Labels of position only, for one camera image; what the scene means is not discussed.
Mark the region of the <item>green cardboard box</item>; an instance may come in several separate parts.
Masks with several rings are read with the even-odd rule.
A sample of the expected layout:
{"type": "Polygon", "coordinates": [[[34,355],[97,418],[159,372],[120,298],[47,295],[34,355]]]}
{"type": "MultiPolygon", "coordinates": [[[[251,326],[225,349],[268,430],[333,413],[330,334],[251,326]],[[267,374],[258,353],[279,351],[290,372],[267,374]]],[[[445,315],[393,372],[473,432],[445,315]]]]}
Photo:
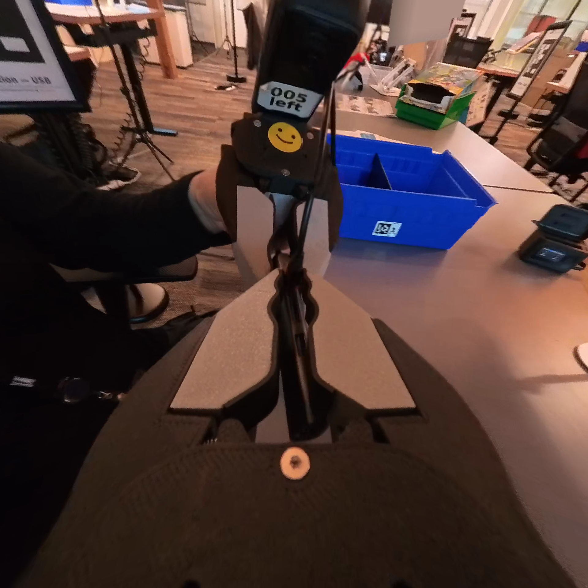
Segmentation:
{"type": "Polygon", "coordinates": [[[469,108],[481,75],[476,68],[438,62],[403,85],[396,117],[431,130],[445,128],[469,108]]]}

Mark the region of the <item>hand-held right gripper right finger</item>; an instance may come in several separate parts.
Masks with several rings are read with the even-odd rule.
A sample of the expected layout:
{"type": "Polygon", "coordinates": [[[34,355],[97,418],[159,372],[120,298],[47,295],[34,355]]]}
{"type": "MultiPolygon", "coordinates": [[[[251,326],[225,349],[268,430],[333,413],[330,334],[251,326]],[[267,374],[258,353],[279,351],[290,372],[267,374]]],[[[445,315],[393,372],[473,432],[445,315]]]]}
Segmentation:
{"type": "Polygon", "coordinates": [[[311,373],[326,393],[327,422],[415,414],[415,400],[371,316],[323,277],[307,278],[311,373]]]}

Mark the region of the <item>person's dark clothed body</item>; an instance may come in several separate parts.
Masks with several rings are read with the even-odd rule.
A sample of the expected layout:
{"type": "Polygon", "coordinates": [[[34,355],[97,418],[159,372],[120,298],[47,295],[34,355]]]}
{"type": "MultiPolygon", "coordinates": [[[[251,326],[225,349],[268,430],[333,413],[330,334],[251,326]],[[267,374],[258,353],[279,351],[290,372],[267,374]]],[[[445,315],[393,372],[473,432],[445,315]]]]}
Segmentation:
{"type": "Polygon", "coordinates": [[[131,330],[48,264],[1,256],[1,587],[58,518],[96,436],[127,392],[203,319],[131,330]]]}

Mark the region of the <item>blue plastic bin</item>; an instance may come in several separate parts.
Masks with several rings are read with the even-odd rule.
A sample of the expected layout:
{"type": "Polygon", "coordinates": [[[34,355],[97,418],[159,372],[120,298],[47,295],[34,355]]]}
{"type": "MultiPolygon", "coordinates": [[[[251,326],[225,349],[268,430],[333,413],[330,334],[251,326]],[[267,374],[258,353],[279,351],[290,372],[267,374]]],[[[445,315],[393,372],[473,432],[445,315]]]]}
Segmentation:
{"type": "Polygon", "coordinates": [[[496,200],[451,154],[373,138],[335,138],[341,238],[449,250],[496,200]]]}

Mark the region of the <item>clear acrylic stand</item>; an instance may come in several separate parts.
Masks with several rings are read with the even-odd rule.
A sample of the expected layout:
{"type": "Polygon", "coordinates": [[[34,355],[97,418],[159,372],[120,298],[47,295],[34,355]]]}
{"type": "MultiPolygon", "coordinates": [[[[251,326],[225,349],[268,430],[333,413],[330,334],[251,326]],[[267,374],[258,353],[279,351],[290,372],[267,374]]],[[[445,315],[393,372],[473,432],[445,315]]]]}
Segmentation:
{"type": "Polygon", "coordinates": [[[369,87],[379,95],[397,98],[401,88],[413,78],[416,65],[410,58],[402,59],[394,67],[371,65],[369,87]]]}

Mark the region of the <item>black framed marker sign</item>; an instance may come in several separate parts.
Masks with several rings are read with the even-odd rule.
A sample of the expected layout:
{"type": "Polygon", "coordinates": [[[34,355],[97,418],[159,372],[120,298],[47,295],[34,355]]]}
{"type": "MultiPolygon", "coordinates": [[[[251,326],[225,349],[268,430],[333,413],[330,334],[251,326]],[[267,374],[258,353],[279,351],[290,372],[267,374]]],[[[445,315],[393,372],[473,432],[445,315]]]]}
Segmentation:
{"type": "Polygon", "coordinates": [[[43,1],[1,1],[1,113],[88,112],[87,96],[43,1]]]}

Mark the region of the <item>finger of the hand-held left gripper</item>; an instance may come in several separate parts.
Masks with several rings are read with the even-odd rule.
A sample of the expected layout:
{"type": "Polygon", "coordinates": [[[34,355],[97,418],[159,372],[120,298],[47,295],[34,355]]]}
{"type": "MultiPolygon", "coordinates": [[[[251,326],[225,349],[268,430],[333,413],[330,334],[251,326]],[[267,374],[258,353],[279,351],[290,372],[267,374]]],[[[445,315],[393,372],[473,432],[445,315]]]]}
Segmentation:
{"type": "Polygon", "coordinates": [[[250,288],[275,268],[275,205],[255,187],[237,188],[236,264],[244,287],[250,288]]]}
{"type": "Polygon", "coordinates": [[[324,277],[331,257],[328,202],[313,198],[303,244],[303,267],[314,276],[324,277]]]}

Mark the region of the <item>white printed paper sheet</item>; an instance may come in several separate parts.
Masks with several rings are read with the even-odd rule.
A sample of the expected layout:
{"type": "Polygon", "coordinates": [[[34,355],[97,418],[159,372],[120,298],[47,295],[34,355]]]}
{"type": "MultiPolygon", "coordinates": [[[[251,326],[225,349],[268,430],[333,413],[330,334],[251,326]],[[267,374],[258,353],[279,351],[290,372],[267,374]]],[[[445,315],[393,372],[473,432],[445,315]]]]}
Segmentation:
{"type": "Polygon", "coordinates": [[[393,105],[382,99],[357,95],[341,94],[337,98],[337,109],[343,112],[394,118],[393,105]]]}

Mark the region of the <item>person's left forearm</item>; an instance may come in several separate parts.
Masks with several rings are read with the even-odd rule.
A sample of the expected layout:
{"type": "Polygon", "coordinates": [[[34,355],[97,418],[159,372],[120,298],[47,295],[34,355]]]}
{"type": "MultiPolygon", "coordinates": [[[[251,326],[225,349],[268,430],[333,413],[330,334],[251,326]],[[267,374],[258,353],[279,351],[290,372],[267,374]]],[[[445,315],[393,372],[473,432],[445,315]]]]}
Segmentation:
{"type": "Polygon", "coordinates": [[[237,237],[236,196],[217,196],[227,232],[210,233],[194,214],[189,182],[143,194],[97,189],[1,143],[1,226],[41,258],[66,269],[121,272],[169,266],[237,237]]]}

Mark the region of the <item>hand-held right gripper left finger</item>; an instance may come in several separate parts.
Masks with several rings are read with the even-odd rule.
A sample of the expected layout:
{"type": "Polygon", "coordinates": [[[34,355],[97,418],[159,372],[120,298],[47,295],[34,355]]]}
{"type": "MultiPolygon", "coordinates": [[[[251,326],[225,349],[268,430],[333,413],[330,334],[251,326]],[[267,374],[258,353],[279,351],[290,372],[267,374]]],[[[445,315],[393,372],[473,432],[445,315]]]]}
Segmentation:
{"type": "Polygon", "coordinates": [[[275,408],[279,278],[273,270],[214,317],[170,411],[258,424],[275,408]]]}

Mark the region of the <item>black office chair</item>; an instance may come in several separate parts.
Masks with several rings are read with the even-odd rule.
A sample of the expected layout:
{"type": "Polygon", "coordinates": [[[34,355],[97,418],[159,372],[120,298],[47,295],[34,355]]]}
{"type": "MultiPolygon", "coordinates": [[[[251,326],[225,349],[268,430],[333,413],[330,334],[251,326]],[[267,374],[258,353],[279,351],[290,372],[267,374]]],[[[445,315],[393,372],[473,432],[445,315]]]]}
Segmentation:
{"type": "Polygon", "coordinates": [[[549,187],[561,177],[570,185],[581,179],[587,182],[587,85],[577,80],[526,152],[529,157],[524,170],[539,166],[555,175],[549,187]]]}

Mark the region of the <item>person's left hand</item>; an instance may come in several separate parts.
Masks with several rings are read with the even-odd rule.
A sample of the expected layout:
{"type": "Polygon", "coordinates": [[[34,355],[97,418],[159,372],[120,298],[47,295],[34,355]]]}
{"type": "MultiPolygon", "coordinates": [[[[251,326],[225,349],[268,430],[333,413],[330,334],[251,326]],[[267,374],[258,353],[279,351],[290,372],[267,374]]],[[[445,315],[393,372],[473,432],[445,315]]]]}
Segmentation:
{"type": "Polygon", "coordinates": [[[206,230],[213,234],[227,232],[217,204],[217,169],[202,171],[189,182],[188,198],[194,214],[206,230]]]}

